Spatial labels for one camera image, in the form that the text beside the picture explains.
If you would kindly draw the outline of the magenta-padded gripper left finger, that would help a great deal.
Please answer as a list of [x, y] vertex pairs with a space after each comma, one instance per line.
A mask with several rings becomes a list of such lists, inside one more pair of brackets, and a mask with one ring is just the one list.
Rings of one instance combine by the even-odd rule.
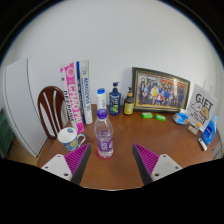
[[90, 154], [91, 146], [85, 144], [66, 155], [56, 154], [42, 169], [79, 185]]

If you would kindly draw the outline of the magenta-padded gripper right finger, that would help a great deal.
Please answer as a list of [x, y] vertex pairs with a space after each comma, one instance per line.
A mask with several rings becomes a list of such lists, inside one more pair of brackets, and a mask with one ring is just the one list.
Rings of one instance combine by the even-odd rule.
[[182, 167], [167, 154], [158, 155], [138, 144], [133, 145], [132, 153], [135, 157], [144, 185], [182, 169]]

